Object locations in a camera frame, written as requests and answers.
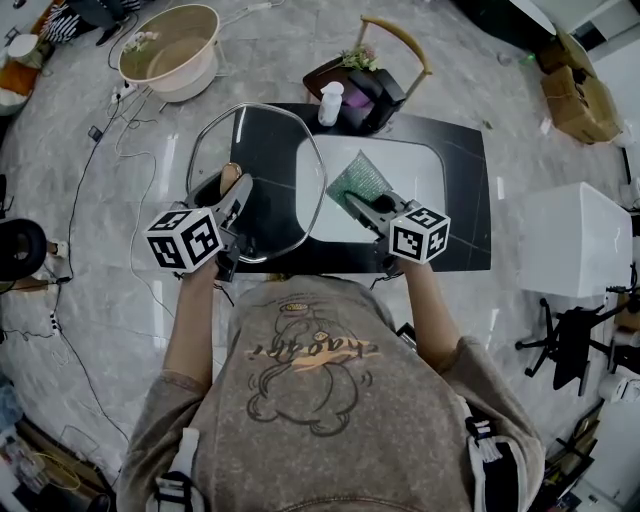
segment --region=marble floor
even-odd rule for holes
[[[223,19],[254,3],[200,1],[218,9]],[[141,18],[168,5],[156,0],[143,9]],[[304,101],[302,76],[353,44],[362,13],[396,21],[419,40],[431,59],[433,76],[404,112],[475,128],[483,135],[491,193],[492,269],[439,275],[461,330],[486,344],[547,444],[566,434],[596,402],[602,357],[594,356],[595,375],[582,398],[575,382],[552,390],[553,365],[546,365],[535,379],[523,374],[537,353],[516,353],[513,343],[532,332],[540,297],[516,286],[518,204],[523,194],[578,181],[619,199],[618,185],[624,177],[620,150],[606,144],[582,146],[553,128],[541,133],[539,126],[548,110],[540,71],[533,63],[519,64],[522,52],[481,32],[448,0],[285,0],[223,27],[228,76],[217,78],[203,94],[169,105],[161,114],[160,101],[149,97],[139,118],[156,121],[128,130],[121,147],[125,154],[148,151],[157,160],[155,179],[142,205],[153,162],[149,155],[117,156],[114,144],[125,127],[122,119],[116,119],[106,133],[82,183],[71,238],[75,278],[62,289],[58,317],[105,412],[125,433],[133,429],[160,369],[172,325],[171,316],[132,275],[130,245],[136,273],[171,311],[179,286],[171,275],[154,269],[139,234],[132,242],[138,212],[144,226],[172,201],[183,199],[192,144],[214,116],[241,101]],[[118,73],[107,66],[109,47],[94,46],[97,37],[90,33],[58,48],[47,65],[50,75],[39,79],[0,151],[0,168],[8,175],[9,194],[15,195],[12,215],[38,222],[50,238],[67,238],[76,187],[92,148],[87,132],[91,125],[101,129],[107,125],[109,96],[120,82]],[[382,65],[406,87],[417,63],[402,45],[382,35],[374,34],[373,41]],[[68,272],[64,266],[53,270]],[[354,277],[366,283],[373,279]],[[262,278],[237,276],[229,293],[238,297]],[[57,293],[51,287],[46,293],[3,295],[3,328],[49,334],[48,316]],[[398,324],[409,320],[403,280],[379,283],[375,293],[389,305]],[[602,300],[596,297],[584,303],[598,305]],[[553,304],[566,308],[575,301],[555,299]],[[214,358],[219,369],[225,358],[223,332],[230,305],[218,297],[216,309]],[[608,338],[608,329],[598,331],[596,338]],[[102,417],[81,367],[62,340],[38,336],[24,340],[14,333],[0,346],[0,354],[0,367],[15,383],[28,416],[115,477],[127,443]],[[67,425],[83,433],[65,429]]]

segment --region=white bottle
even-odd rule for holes
[[[320,89],[320,92],[322,93],[322,103],[320,110],[318,110],[318,121],[322,126],[333,126],[336,124],[340,105],[342,105],[344,85],[340,82],[329,82]]]

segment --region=black speaker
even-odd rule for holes
[[[0,240],[0,281],[28,277],[44,263],[47,237],[32,220],[0,220]]]

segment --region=pink object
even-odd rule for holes
[[[351,94],[343,96],[344,104],[349,107],[362,108],[371,103],[371,100],[360,90],[355,90]]]

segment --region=gray sweatshirt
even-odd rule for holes
[[[151,387],[118,509],[144,510],[191,426],[200,431],[193,481],[212,511],[470,511],[458,395],[517,441],[533,497],[544,449],[480,344],[462,338],[434,369],[358,284],[262,284],[236,305],[210,389],[167,371]]]

